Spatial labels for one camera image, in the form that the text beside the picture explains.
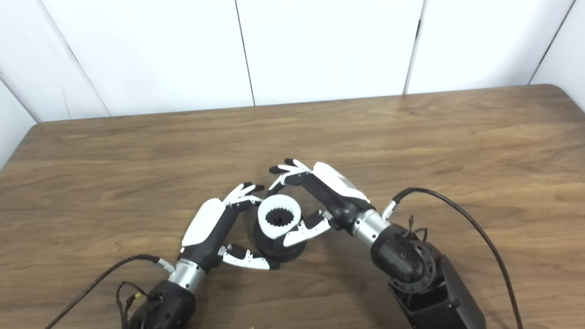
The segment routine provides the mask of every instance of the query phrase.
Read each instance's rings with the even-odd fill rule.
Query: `black cable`
[[[502,257],[500,256],[498,249],[495,248],[494,243],[487,236],[487,234],[483,231],[481,226],[479,226],[479,224],[473,219],[473,217],[471,217],[471,215],[469,215],[467,213],[467,211],[465,211],[462,207],[460,207],[459,205],[457,205],[456,203],[454,203],[453,201],[451,201],[447,197],[443,196],[442,194],[437,193],[437,192],[432,191],[432,190],[429,190],[429,189],[424,189],[422,187],[409,187],[403,191],[400,191],[398,194],[396,194],[396,196],[394,196],[392,198],[392,200],[394,202],[396,202],[396,205],[398,205],[400,203],[400,201],[402,200],[402,198],[404,198],[405,196],[407,196],[413,192],[426,193],[426,194],[432,195],[438,199],[441,199],[443,202],[450,205],[453,209],[455,209],[457,212],[459,212],[461,215],[463,215],[465,218],[467,218],[467,220],[473,225],[473,227],[475,227],[477,232],[481,235],[481,237],[485,240],[487,245],[490,247],[492,253],[495,256],[496,261],[498,262],[498,265],[500,266],[500,269],[502,271],[502,275],[504,276],[504,281],[506,282],[506,288],[508,288],[508,295],[510,295],[510,303],[512,304],[512,309],[514,311],[514,317],[516,318],[516,324],[518,326],[518,329],[524,329],[524,326],[522,325],[522,319],[520,318],[520,311],[518,310],[518,303],[516,302],[516,296],[514,294],[514,289],[512,288],[512,282],[510,281],[510,275],[508,274],[508,270],[506,270],[506,266],[504,265],[504,261],[502,260]]]
[[[57,324],[57,322],[59,322],[59,320],[61,320],[61,318],[63,318],[65,314],[67,314],[75,305],[77,305],[77,303],[80,302],[80,300],[83,299],[83,297],[90,293],[90,291],[93,290],[93,288],[95,288],[105,277],[107,277],[115,269],[119,268],[120,266],[126,263],[136,260],[151,261],[156,264],[159,262],[160,257],[156,257],[153,255],[134,255],[126,259],[122,259],[118,263],[115,263],[111,268],[107,269],[104,273],[102,273],[102,275],[98,276],[98,278],[95,279],[95,281],[93,281],[87,288],[85,288],[85,290],[79,296],[77,296],[77,298],[75,298],[69,305],[67,305],[67,307],[61,313],[59,313],[59,315],[57,315],[57,317],[54,318],[53,321],[51,321],[51,323],[49,323],[49,325],[47,325],[44,329],[53,328],[53,326],[55,326],[55,324]]]

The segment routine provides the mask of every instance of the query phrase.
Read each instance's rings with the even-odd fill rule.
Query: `wooden table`
[[[585,115],[551,85],[38,124],[0,172],[0,326],[43,328],[127,256],[174,260],[205,200],[270,184],[268,167],[285,157],[329,163],[379,209],[408,186],[451,197],[499,247],[526,328],[585,327]],[[319,206],[286,191],[305,213]],[[391,219],[410,214],[488,327],[514,328],[500,270],[469,223],[425,195]],[[253,221],[240,215],[228,242],[253,248]],[[164,277],[128,264],[57,327],[118,328],[118,283],[150,289]],[[197,302],[191,328],[408,328],[369,251],[333,230],[279,271],[222,265]]]

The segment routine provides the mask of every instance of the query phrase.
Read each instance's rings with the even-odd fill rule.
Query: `wire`
[[[134,289],[136,289],[138,291],[138,293],[133,294],[130,297],[128,297],[128,299],[126,299],[126,307],[124,307],[122,305],[122,301],[120,300],[120,290],[125,285],[131,285],[132,287],[134,287]],[[120,320],[122,322],[122,329],[128,328],[128,311],[130,310],[130,306],[132,306],[132,303],[134,302],[134,300],[136,300],[138,297],[140,297],[141,294],[144,295],[145,297],[149,298],[148,294],[144,290],[142,290],[142,288],[140,288],[138,285],[136,285],[135,283],[128,282],[128,281],[122,281],[122,283],[120,283],[120,285],[118,286],[118,289],[116,290],[116,305],[118,306],[118,310],[120,311]]]
[[[49,325],[47,325],[44,329],[53,328],[53,326],[55,326],[55,324],[57,324],[57,322],[59,322],[61,318],[63,318],[75,305],[77,305],[77,303],[79,303],[85,296],[87,296],[87,294],[90,293],[90,291],[93,290],[93,288],[95,288],[102,280],[105,279],[105,277],[107,277],[115,269],[119,268],[120,266],[126,263],[136,260],[151,261],[156,264],[159,262],[160,257],[141,254],[134,255],[126,259],[122,259],[118,263],[115,263],[111,268],[107,269],[104,273],[102,273],[102,275],[98,276],[98,278],[95,279],[95,281],[93,281],[87,288],[85,288],[85,290],[79,296],[77,296],[77,298],[75,298],[69,305],[67,305],[67,307],[61,313],[59,313],[59,315],[57,315],[57,317],[55,317],[53,321],[51,321],[51,323],[49,323]]]
[[[516,296],[514,294],[514,289],[512,288],[512,282],[510,281],[510,275],[508,274],[508,270],[506,270],[506,266],[504,265],[504,261],[502,260],[502,257],[500,256],[498,249],[495,248],[494,243],[487,236],[487,234],[484,232],[484,230],[481,228],[481,226],[479,226],[479,224],[473,219],[473,217],[471,217],[471,215],[468,214],[467,211],[465,211],[462,207],[460,207],[459,205],[457,205],[456,203],[454,203],[453,201],[451,201],[447,197],[443,196],[442,194],[435,192],[435,191],[432,191],[432,190],[429,190],[429,189],[424,189],[422,187],[409,187],[403,191],[400,191],[398,194],[396,194],[396,196],[394,196],[392,198],[392,200],[394,202],[396,202],[396,205],[398,205],[398,203],[400,203],[402,198],[404,198],[405,196],[407,196],[413,192],[426,193],[426,194],[432,195],[432,196],[442,200],[446,204],[450,205],[457,212],[459,212],[461,215],[463,215],[473,225],[473,227],[475,227],[477,232],[481,235],[481,237],[485,240],[487,245],[490,247],[492,253],[495,256],[496,261],[498,262],[498,265],[500,266],[500,269],[502,271],[502,275],[504,276],[504,281],[506,282],[506,288],[508,289],[508,295],[510,295],[510,303],[512,304],[512,309],[514,311],[514,317],[516,318],[516,325],[518,326],[518,329],[524,329],[524,326],[522,325],[522,318],[520,317],[520,311],[518,310],[518,303],[516,302]]]

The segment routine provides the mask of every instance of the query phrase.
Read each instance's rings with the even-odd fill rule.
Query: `white wall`
[[[402,94],[422,0],[238,0],[256,105]]]
[[[41,121],[109,115],[33,0],[0,1],[0,74]]]
[[[573,0],[428,0],[408,93],[528,84]]]
[[[234,0],[43,0],[112,115],[252,106]]]
[[[0,169],[36,122],[0,81]]]
[[[585,110],[585,1],[577,0],[531,84],[562,88]]]

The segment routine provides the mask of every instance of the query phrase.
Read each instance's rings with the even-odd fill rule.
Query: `robotic hand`
[[[184,328],[195,312],[195,290],[221,262],[253,269],[280,267],[278,262],[241,246],[223,245],[238,213],[262,202],[251,194],[263,189],[262,185],[243,183],[223,201],[213,198],[203,203],[185,233],[176,266],[167,267],[170,276],[147,295],[147,301],[130,318],[127,328]]]
[[[370,250],[372,262],[388,277],[391,290],[416,329],[485,329],[477,303],[446,255],[421,241],[410,229],[386,219],[393,201],[380,215],[367,197],[329,165],[313,169],[296,159],[270,168],[280,174],[259,207],[254,237],[263,255],[281,262],[296,258],[310,238],[330,227],[344,229]],[[286,185],[301,185],[324,206],[307,218],[288,196]]]

